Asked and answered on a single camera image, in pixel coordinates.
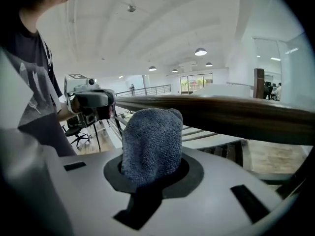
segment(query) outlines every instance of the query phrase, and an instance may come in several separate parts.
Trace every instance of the black t-shirt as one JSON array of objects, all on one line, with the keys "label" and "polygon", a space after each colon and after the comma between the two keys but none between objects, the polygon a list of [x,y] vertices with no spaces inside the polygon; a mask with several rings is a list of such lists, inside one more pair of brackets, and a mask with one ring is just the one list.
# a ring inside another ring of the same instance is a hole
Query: black t-shirt
[{"label": "black t-shirt", "polygon": [[76,155],[58,122],[47,85],[50,79],[58,97],[62,95],[54,75],[50,51],[47,58],[39,33],[28,31],[18,15],[9,25],[1,36],[1,45],[16,71],[33,91],[19,129],[34,136],[41,144],[54,147],[58,156]]}]

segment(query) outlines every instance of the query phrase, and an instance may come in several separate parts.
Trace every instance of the graphic print on shirt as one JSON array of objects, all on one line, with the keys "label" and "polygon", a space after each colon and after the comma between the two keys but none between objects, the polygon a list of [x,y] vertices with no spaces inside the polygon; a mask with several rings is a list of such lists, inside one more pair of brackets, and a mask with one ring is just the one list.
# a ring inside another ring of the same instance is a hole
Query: graphic print on shirt
[{"label": "graphic print on shirt", "polygon": [[33,96],[25,108],[19,126],[52,114],[55,109],[47,86],[49,77],[45,67],[23,61],[9,52],[6,54],[21,78],[33,91]]}]

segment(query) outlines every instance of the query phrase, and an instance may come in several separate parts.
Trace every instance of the person in white shirt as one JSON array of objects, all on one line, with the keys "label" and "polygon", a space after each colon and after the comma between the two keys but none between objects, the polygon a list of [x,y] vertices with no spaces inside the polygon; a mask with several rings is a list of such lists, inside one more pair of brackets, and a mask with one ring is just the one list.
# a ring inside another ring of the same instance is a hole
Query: person in white shirt
[{"label": "person in white shirt", "polygon": [[280,96],[281,96],[281,83],[278,84],[278,88],[275,90],[275,96],[280,100]]}]

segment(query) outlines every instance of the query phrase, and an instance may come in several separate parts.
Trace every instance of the office chair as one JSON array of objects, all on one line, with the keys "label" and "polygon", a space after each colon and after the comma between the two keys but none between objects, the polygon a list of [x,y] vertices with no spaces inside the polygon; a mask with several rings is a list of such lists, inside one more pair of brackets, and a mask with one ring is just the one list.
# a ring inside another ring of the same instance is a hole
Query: office chair
[{"label": "office chair", "polygon": [[68,119],[67,120],[67,125],[68,125],[68,128],[69,128],[68,130],[66,130],[64,128],[64,125],[63,125],[63,130],[64,130],[64,133],[65,133],[65,136],[67,136],[67,137],[75,136],[76,139],[71,144],[77,142],[77,148],[78,149],[79,149],[78,144],[79,144],[80,140],[88,140],[89,143],[91,142],[91,140],[90,140],[91,136],[81,132],[82,128],[78,126],[79,125],[79,120],[78,120],[77,116]]}]

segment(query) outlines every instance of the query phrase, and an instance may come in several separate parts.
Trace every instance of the blue cloth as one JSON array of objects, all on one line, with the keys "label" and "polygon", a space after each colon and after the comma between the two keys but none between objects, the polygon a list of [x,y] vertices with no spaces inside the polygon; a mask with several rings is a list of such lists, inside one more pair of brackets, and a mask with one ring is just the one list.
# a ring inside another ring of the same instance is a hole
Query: blue cloth
[{"label": "blue cloth", "polygon": [[123,131],[122,174],[142,187],[175,172],[182,158],[182,129],[176,109],[136,112]]}]

